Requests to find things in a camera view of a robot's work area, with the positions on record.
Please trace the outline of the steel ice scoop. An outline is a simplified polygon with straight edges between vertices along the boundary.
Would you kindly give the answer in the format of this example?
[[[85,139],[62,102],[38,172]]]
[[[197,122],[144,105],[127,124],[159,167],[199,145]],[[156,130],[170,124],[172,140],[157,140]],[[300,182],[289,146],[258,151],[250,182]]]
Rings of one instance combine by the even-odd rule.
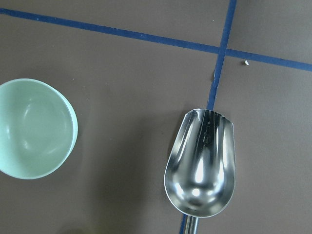
[[[195,234],[199,219],[222,212],[235,188],[233,123],[211,110],[189,111],[168,158],[164,188],[184,214],[182,234]]]

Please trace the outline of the green ceramic bowl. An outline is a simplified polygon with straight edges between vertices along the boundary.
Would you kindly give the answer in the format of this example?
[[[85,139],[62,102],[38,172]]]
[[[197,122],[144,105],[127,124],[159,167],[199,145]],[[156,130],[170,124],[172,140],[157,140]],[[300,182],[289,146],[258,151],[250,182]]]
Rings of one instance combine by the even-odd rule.
[[[76,113],[58,90],[35,79],[0,86],[0,170],[37,179],[57,170],[78,137]]]

